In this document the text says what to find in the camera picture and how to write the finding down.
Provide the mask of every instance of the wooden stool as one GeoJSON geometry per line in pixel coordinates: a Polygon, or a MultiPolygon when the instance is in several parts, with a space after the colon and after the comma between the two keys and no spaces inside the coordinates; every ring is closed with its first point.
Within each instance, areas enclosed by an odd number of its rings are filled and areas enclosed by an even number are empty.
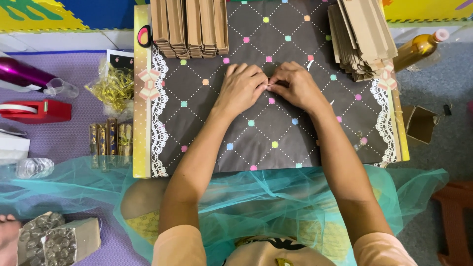
{"type": "Polygon", "coordinates": [[[437,253],[443,266],[473,266],[463,218],[464,208],[473,208],[473,181],[449,182],[432,195],[442,206],[448,255],[437,253]]]}

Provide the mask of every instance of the patterned fabric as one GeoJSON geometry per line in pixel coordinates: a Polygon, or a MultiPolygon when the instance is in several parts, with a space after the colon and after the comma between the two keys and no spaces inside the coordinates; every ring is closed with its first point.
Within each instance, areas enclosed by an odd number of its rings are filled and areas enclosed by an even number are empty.
{"type": "Polygon", "coordinates": [[[159,211],[127,219],[125,222],[151,245],[158,239],[159,211]]]}

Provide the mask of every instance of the hand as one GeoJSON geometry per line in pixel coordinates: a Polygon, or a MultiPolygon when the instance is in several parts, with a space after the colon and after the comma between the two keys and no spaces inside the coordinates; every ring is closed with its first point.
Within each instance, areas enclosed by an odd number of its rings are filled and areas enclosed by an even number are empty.
{"type": "Polygon", "coordinates": [[[312,79],[312,75],[294,61],[281,64],[274,71],[269,84],[266,90],[281,95],[292,105],[308,113],[315,111],[319,106],[330,105],[312,79]],[[278,81],[285,81],[289,85],[285,87],[277,84],[278,81]]]}
{"type": "Polygon", "coordinates": [[[214,104],[218,114],[229,119],[250,108],[268,87],[268,77],[256,65],[230,65],[225,74],[219,97],[214,104]]]}

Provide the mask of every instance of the glass bottle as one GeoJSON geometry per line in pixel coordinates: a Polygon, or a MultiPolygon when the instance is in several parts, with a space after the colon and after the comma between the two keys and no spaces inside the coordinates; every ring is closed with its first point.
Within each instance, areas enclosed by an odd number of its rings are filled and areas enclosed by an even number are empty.
{"type": "Polygon", "coordinates": [[[432,35],[421,34],[406,42],[397,49],[398,55],[393,58],[394,71],[399,72],[433,54],[437,44],[447,40],[449,36],[446,29],[439,29],[432,35]]]}

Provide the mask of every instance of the tulle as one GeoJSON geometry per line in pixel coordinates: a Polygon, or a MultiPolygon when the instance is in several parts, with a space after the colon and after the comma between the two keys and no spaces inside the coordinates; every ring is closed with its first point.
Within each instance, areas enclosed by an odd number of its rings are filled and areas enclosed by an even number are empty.
{"type": "MultiPolygon", "coordinates": [[[[27,219],[47,211],[67,214],[112,204],[113,213],[105,213],[107,219],[119,224],[117,230],[128,234],[133,248],[151,261],[152,245],[130,228],[120,213],[123,194],[137,181],[131,167],[102,172],[91,169],[90,162],[90,157],[81,157],[60,163],[41,180],[9,180],[0,172],[0,213],[27,219]]],[[[443,169],[365,165],[365,170],[395,234],[424,211],[432,193],[448,182],[443,169]]],[[[220,266],[239,238],[256,235],[296,237],[339,266],[356,265],[321,168],[215,174],[199,203],[199,221],[209,266],[220,266]]]]}

